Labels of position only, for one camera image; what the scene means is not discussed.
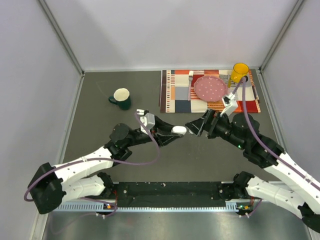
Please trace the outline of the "small white earbud case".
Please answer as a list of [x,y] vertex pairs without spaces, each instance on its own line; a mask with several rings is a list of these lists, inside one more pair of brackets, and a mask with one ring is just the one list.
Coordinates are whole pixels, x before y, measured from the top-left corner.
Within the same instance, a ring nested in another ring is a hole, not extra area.
[[185,126],[174,126],[171,129],[171,133],[173,134],[179,134],[179,135],[185,135],[187,133],[187,128]]

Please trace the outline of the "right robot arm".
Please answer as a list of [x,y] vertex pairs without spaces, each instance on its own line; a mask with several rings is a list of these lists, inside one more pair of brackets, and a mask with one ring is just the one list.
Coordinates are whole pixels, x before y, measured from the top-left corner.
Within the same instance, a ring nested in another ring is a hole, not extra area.
[[243,151],[243,156],[288,186],[274,186],[257,176],[240,173],[246,180],[233,185],[239,198],[247,195],[267,200],[294,214],[315,232],[320,231],[320,183],[303,170],[273,139],[259,133],[260,124],[249,114],[237,113],[232,120],[226,114],[207,110],[204,115],[186,123],[196,136],[206,132],[208,139],[222,138]]

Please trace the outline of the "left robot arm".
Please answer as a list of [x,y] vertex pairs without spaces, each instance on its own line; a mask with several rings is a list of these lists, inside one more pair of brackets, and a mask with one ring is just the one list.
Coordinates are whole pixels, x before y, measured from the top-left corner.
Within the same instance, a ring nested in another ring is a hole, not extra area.
[[114,191],[111,177],[104,172],[115,164],[129,165],[130,147],[152,142],[156,151],[182,138],[184,126],[175,126],[157,116],[135,113],[139,128],[116,124],[105,145],[67,163],[42,164],[24,194],[26,202],[33,202],[39,214],[48,214],[61,204],[85,197],[109,198]]

